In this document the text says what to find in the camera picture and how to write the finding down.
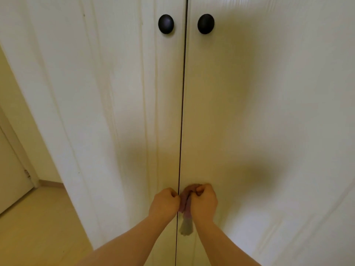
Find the baseboard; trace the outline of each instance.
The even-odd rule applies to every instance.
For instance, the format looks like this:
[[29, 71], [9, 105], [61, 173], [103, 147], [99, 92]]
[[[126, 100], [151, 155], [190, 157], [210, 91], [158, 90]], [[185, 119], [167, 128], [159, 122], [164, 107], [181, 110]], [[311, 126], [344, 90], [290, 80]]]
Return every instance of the baseboard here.
[[39, 185], [42, 187], [53, 187], [53, 188], [65, 188], [63, 183], [48, 181], [48, 180], [39, 180]]

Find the forearm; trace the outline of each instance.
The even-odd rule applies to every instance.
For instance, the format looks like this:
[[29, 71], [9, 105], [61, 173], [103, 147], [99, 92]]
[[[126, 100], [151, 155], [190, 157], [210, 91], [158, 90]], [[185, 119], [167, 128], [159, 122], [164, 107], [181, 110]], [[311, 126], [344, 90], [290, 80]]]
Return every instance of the forearm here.
[[78, 266], [143, 266], [165, 225], [147, 217], [131, 230], [95, 250]]
[[200, 222], [195, 225], [212, 266], [260, 266], [213, 222]]

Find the door hinge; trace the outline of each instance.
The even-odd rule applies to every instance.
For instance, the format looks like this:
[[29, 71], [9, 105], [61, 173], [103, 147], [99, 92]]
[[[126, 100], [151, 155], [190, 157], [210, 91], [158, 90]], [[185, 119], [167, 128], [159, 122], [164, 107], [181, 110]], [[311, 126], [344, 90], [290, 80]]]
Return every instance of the door hinge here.
[[28, 170], [24, 170], [24, 173], [26, 174], [27, 178], [31, 178], [31, 175], [29, 174]]

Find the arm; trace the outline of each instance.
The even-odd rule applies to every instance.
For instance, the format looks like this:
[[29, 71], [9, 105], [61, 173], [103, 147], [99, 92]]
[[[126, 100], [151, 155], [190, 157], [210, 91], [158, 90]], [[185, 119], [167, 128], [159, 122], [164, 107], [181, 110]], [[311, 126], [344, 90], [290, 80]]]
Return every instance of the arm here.
[[192, 193], [191, 214], [196, 230], [212, 266], [260, 266], [254, 259], [236, 246], [213, 223], [213, 216], [218, 204], [211, 185], [196, 189], [201, 196]]
[[162, 190], [155, 195], [147, 218], [92, 252], [77, 266], [143, 266], [157, 238], [175, 217], [179, 204], [180, 197], [173, 189]]

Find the wall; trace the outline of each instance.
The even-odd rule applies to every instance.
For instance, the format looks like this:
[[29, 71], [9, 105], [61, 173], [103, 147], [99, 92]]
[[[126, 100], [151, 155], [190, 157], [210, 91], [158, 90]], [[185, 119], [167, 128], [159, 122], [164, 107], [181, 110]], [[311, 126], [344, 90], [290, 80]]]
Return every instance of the wall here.
[[0, 78], [0, 107], [25, 149], [38, 178], [62, 182], [1, 48]]

